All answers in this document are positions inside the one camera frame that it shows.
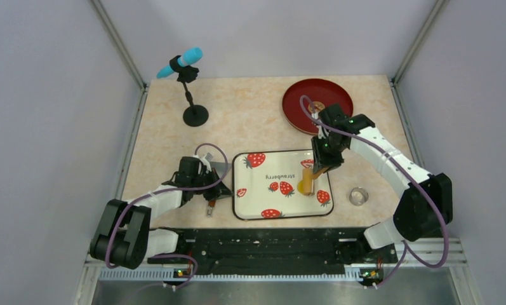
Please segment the wooden roller pin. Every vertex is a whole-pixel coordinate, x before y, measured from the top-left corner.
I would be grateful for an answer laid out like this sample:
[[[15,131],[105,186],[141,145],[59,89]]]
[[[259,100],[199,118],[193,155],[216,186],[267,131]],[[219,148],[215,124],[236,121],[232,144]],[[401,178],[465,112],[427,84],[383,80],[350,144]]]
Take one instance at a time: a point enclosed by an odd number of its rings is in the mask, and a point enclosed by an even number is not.
[[[305,196],[311,196],[314,190],[314,181],[326,172],[327,169],[327,167],[324,167],[315,172],[312,167],[304,168],[302,171],[302,179],[297,185],[298,192]]]

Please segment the metal ring cutter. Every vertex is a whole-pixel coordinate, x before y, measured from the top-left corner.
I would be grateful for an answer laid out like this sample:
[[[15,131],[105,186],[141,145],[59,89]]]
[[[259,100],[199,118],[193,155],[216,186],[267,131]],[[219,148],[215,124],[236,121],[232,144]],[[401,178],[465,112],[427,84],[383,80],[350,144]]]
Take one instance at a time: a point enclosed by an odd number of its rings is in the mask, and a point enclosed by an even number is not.
[[[360,207],[369,200],[369,193],[361,187],[354,187],[350,190],[349,201],[352,205]]]

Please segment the strawberry pattern white tray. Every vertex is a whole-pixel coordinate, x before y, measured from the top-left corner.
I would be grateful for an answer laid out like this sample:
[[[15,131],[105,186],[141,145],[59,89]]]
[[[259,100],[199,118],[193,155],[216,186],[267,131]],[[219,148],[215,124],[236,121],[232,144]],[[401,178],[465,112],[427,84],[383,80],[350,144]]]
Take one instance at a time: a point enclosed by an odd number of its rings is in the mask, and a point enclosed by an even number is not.
[[[333,211],[327,174],[313,183],[311,195],[298,191],[303,170],[314,164],[310,149],[242,152],[232,162],[232,210],[241,220],[326,216]]]

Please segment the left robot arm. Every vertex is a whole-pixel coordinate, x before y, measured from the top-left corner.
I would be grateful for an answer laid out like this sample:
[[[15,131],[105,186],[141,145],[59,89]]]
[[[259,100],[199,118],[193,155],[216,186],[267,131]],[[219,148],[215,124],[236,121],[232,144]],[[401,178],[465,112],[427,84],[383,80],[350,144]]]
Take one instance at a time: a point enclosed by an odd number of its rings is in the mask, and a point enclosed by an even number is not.
[[[232,195],[222,181],[230,168],[228,161],[212,163],[208,155],[185,156],[170,180],[157,189],[129,201],[110,200],[91,240],[90,257],[111,268],[137,268],[149,251],[152,221],[194,196],[216,201]]]

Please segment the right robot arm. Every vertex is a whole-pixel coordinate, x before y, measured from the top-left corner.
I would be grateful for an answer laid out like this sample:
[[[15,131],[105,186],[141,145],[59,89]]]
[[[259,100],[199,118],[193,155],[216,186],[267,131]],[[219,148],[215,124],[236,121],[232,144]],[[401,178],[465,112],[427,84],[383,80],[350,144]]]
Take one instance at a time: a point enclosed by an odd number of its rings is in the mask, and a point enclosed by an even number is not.
[[[319,129],[311,140],[314,173],[338,168],[343,163],[343,151],[350,149],[373,165],[399,198],[393,216],[365,229],[357,242],[356,254],[362,261],[372,262],[382,247],[416,241],[453,220],[451,179],[414,164],[367,116],[348,117],[334,104],[314,113],[312,119]]]

